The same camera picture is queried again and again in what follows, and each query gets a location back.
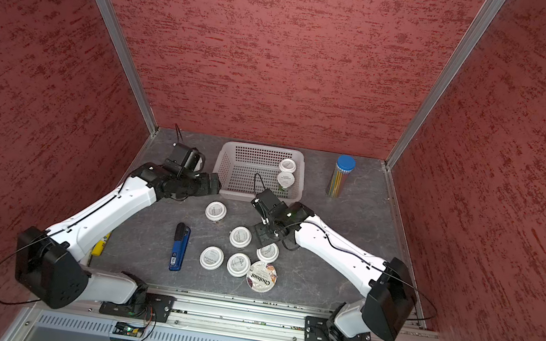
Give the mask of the yogurt cup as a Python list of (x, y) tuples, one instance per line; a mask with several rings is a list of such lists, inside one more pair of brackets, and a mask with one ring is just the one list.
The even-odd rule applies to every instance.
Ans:
[(281, 171), (277, 175), (277, 182), (279, 185), (279, 189), (281, 191), (287, 192), (295, 184), (295, 176), (293, 175), (293, 173)]
[(279, 169), (280, 172), (288, 172), (289, 174), (293, 174), (297, 170), (297, 165), (293, 159), (285, 158), (279, 163)]
[(256, 250), (259, 261), (269, 264), (272, 264), (278, 259), (279, 253), (279, 247), (276, 244), (271, 244)]
[(224, 252), (217, 246), (207, 247), (200, 254), (200, 266), (207, 271), (218, 269), (225, 261)]
[(250, 258), (242, 253), (233, 254), (227, 261), (228, 274), (234, 278), (244, 278), (250, 271)]
[(213, 201), (208, 204), (204, 212), (208, 220), (219, 222), (227, 216), (227, 207), (221, 201)]
[(239, 226), (230, 232), (228, 239), (233, 247), (243, 249), (252, 242), (252, 234), (247, 227)]

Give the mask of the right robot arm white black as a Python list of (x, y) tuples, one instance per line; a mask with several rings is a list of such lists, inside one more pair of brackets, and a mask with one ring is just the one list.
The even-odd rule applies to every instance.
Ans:
[(328, 263), (361, 294), (360, 300), (343, 304), (333, 314), (331, 334), (354, 338), (371, 332), (383, 341), (396, 341), (418, 301), (403, 261), (367, 253), (300, 202), (287, 206), (281, 200), (257, 196), (251, 204), (261, 217), (252, 231), (262, 247), (294, 243)]

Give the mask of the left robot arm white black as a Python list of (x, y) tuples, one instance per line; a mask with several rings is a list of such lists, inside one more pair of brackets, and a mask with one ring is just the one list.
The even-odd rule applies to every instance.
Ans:
[(147, 163), (133, 170), (117, 188), (84, 210), (44, 230), (31, 227), (17, 238), (15, 280), (49, 308), (76, 301), (100, 301), (122, 316), (147, 314), (147, 284), (129, 273), (90, 269), (83, 260), (106, 235), (163, 199), (217, 195), (218, 174), (182, 175)]

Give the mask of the white plastic perforated basket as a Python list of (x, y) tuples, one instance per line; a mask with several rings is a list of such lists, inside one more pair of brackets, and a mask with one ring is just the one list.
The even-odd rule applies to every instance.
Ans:
[[(285, 158), (293, 159), (297, 165), (293, 173), (295, 184), (287, 192), (281, 191), (277, 182), (279, 163)], [(302, 199), (304, 169), (303, 153), (297, 150), (240, 142), (225, 143), (214, 165), (222, 184), (219, 194), (225, 199), (249, 202), (269, 188), (288, 205)]]

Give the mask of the wide Chobani yogurt tub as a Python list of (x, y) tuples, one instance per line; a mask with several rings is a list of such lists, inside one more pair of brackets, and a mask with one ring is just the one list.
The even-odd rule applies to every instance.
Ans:
[(274, 265), (258, 261), (251, 264), (245, 280), (254, 292), (267, 293), (277, 282), (277, 271)]

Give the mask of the blue black stapler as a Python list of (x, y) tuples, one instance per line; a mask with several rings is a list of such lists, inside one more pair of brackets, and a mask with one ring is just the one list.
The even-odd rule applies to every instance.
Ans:
[(180, 271), (184, 257), (186, 255), (187, 245), (189, 244), (189, 238), (191, 235), (191, 229), (183, 222), (176, 226), (174, 234), (172, 254), (170, 255), (169, 270)]

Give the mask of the blue-capped tube of sticks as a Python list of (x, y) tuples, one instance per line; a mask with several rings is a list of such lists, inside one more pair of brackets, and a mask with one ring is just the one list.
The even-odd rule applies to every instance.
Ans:
[(348, 155), (340, 155), (336, 161), (330, 186), (328, 186), (327, 195), (331, 198), (338, 198), (344, 189), (348, 175), (356, 167), (356, 161)]

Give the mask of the yellow marker pen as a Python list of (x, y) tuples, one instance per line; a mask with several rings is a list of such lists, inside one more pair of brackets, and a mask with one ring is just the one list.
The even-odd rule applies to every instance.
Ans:
[(91, 255), (99, 257), (103, 254), (104, 248), (108, 243), (108, 240), (110, 238), (110, 233), (106, 234), (103, 238), (101, 238), (92, 248)]

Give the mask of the aluminium front rail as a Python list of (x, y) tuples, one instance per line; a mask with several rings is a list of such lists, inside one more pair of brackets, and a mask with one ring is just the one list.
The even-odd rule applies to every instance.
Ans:
[[(327, 318), (329, 310), (195, 291), (155, 287), (150, 294), (175, 299), (161, 326), (259, 341), (304, 341), (308, 316)], [(438, 332), (406, 325), (396, 341), (440, 341)], [(383, 341), (371, 336), (369, 341)]]

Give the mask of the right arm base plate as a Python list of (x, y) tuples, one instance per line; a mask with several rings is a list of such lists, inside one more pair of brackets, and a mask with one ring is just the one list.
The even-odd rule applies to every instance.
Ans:
[(349, 338), (325, 318), (306, 316), (304, 323), (304, 341), (371, 341), (369, 332)]

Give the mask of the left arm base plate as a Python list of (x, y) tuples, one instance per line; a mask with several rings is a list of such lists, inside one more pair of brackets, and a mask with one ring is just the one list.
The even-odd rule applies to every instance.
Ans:
[(152, 319), (152, 321), (166, 323), (175, 301), (176, 298), (170, 295), (138, 292), (125, 304), (102, 302), (99, 313), (129, 320)]

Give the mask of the left aluminium corner post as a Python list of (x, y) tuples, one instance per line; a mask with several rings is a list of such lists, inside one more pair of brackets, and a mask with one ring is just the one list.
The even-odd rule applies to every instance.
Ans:
[(118, 21), (118, 16), (115, 13), (111, 0), (95, 0), (98, 10), (101, 14), (103, 24), (106, 27), (107, 33), (110, 36), (111, 42), (114, 45), (117, 58), (121, 63), (124, 74), (130, 85), (130, 89), (134, 94), (136, 104), (142, 115), (142, 118), (147, 126), (150, 137), (156, 136), (160, 129), (155, 119), (155, 115), (148, 102), (141, 78), (138, 74), (137, 67), (134, 64), (132, 53), (128, 47), (125, 35)]

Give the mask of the aluminium corner post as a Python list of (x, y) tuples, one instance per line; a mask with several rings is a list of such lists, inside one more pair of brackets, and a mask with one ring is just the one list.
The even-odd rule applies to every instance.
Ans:
[(440, 72), (435, 84), (432, 86), (429, 94), (420, 105), (417, 113), (408, 124), (402, 136), (397, 141), (392, 152), (385, 161), (385, 169), (393, 171), (396, 163), (406, 152), (409, 144), (413, 141), (427, 118), (435, 108), (442, 95), (448, 89), (449, 85), (457, 76), (463, 64), (470, 56), (473, 49), (482, 39), (482, 36), (495, 19), (495, 16), (501, 11), (507, 0), (485, 0), (474, 17), (462, 39), (454, 49), (448, 62)]
[(115, 13), (111, 0), (95, 0), (98, 10), (101, 14), (103, 24), (106, 27), (107, 33), (110, 36), (111, 42), (114, 45), (117, 58), (121, 63), (124, 74), (130, 85), (130, 89), (134, 94), (136, 104), (142, 115), (142, 118), (147, 126), (150, 137), (156, 136), (160, 129), (155, 119), (155, 115), (148, 102), (141, 78), (138, 74), (137, 67), (134, 64), (132, 53), (128, 47), (125, 35), (118, 21), (118, 16)]

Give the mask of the right aluminium corner post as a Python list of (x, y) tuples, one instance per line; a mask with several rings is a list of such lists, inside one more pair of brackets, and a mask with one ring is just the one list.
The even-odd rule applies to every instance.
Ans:
[(402, 136), (397, 141), (392, 152), (385, 161), (385, 169), (393, 171), (396, 163), (406, 152), (409, 144), (413, 141), (427, 118), (435, 108), (442, 95), (448, 89), (449, 85), (457, 76), (463, 64), (470, 56), (473, 49), (482, 39), (482, 36), (495, 19), (495, 16), (501, 11), (507, 0), (485, 0), (474, 17), (462, 39), (454, 49), (448, 62), (440, 72), (435, 84), (432, 86), (429, 94), (420, 105), (417, 113), (408, 124)]

